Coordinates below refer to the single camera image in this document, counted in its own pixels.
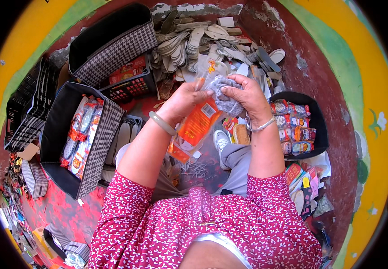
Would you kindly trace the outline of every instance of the black plastic crate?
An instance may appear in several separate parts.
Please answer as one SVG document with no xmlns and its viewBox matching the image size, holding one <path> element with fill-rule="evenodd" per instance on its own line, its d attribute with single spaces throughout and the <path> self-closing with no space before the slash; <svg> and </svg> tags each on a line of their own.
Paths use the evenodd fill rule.
<svg viewBox="0 0 388 269">
<path fill-rule="evenodd" d="M 43 130 L 55 99 L 58 73 L 40 59 L 8 100 L 4 149 L 21 152 Z"/>
<path fill-rule="evenodd" d="M 146 67 L 143 73 L 106 86 L 99 91 L 115 103 L 128 103 L 133 98 L 139 99 L 156 94 L 156 84 L 150 67 L 150 55 L 146 55 Z"/>
</svg>

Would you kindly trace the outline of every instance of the black storage box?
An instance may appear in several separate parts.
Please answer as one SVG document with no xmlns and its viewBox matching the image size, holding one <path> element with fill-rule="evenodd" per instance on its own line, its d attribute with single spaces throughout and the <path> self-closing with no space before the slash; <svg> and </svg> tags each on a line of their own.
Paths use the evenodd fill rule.
<svg viewBox="0 0 388 269">
<path fill-rule="evenodd" d="M 71 120 L 83 97 L 82 94 L 101 98 L 104 105 L 80 180 L 66 168 L 61 167 L 60 155 L 67 142 Z M 55 184 L 73 199 L 82 198 L 95 190 L 104 160 L 124 112 L 120 106 L 87 85 L 67 82 L 61 87 L 43 129 L 40 162 Z"/>
<path fill-rule="evenodd" d="M 107 15 L 73 40 L 69 69 L 75 77 L 96 86 L 157 45 L 150 9 L 132 3 Z"/>
<path fill-rule="evenodd" d="M 292 154 L 285 155 L 285 159 L 290 161 L 302 160 L 302 159 L 318 156 L 319 154 L 326 151 L 326 149 L 329 146 L 327 125 L 326 125 L 326 121 L 324 120 L 324 115 L 320 109 L 320 106 L 315 101 L 315 99 L 313 99 L 312 97 L 306 94 L 284 91 L 273 95 L 270 98 L 270 101 L 274 102 L 279 99 L 285 99 L 287 102 L 292 102 L 296 105 L 308 105 L 309 111 L 310 111 L 309 127 L 316 129 L 314 150 L 312 150 L 309 153 L 300 154 L 297 156 L 294 156 Z"/>
</svg>

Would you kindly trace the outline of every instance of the black plastic basket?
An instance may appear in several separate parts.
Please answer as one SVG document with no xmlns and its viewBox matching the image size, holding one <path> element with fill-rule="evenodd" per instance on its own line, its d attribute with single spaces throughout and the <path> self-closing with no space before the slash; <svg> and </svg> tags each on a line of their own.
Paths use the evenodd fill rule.
<svg viewBox="0 0 388 269">
<path fill-rule="evenodd" d="M 41 58 L 7 102 L 4 149 L 21 152 L 43 130 L 59 72 Z"/>
<path fill-rule="evenodd" d="M 292 154 L 285 155 L 285 159 L 290 161 L 296 161 L 301 159 L 307 159 L 314 156 L 318 156 L 319 154 L 326 151 L 329 146 L 328 143 L 328 133 L 327 133 L 327 125 L 324 120 L 324 115 L 320 109 L 318 103 L 312 97 L 291 91 L 284 91 L 273 95 L 270 98 L 271 102 L 274 102 L 279 99 L 285 99 L 288 102 L 293 102 L 296 105 L 308 105 L 310 111 L 310 121 L 309 127 L 316 129 L 316 138 L 314 141 L 314 150 L 309 153 L 300 154 L 294 156 Z"/>
<path fill-rule="evenodd" d="M 150 55 L 146 55 L 143 73 L 100 89 L 100 92 L 115 103 L 126 104 L 133 98 L 156 94 L 156 84 L 150 68 Z"/>
</svg>

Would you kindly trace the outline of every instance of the scrap pile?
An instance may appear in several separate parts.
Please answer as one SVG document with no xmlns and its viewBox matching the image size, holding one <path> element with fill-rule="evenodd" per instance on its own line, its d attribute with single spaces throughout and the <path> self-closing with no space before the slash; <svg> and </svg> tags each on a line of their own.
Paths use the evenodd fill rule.
<svg viewBox="0 0 388 269">
<path fill-rule="evenodd" d="M 228 23 L 222 19 L 230 22 L 217 25 L 211 21 L 195 22 L 193 18 L 175 19 L 176 16 L 177 11 L 171 12 L 161 30 L 156 31 L 158 47 L 152 51 L 151 65 L 161 99 L 168 99 L 178 82 L 194 81 L 198 62 L 208 59 L 225 63 L 229 74 L 255 79 L 267 98 L 272 95 L 273 85 L 276 92 L 285 90 L 277 65 L 285 56 L 282 49 L 267 53 L 234 27 L 231 17 L 218 18 L 218 23 Z"/>
<path fill-rule="evenodd" d="M 331 240 L 326 233 L 325 224 L 317 217 L 334 210 L 324 191 L 319 191 L 326 188 L 321 180 L 331 175 L 328 154 L 324 152 L 316 157 L 291 162 L 287 165 L 285 174 L 289 196 L 297 213 L 321 244 L 323 263 L 320 268 L 326 268 L 332 259 Z"/>
</svg>

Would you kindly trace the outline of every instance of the red floral blouse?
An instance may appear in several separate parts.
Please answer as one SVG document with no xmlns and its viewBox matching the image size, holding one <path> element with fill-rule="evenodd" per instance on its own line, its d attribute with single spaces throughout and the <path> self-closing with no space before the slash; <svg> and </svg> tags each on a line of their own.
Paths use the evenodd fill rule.
<svg viewBox="0 0 388 269">
<path fill-rule="evenodd" d="M 89 268 L 177 268 L 200 234 L 232 240 L 253 268 L 318 268 L 321 247 L 288 195 L 285 173 L 248 176 L 247 197 L 189 196 L 151 204 L 153 189 L 115 174 L 92 237 Z"/>
</svg>

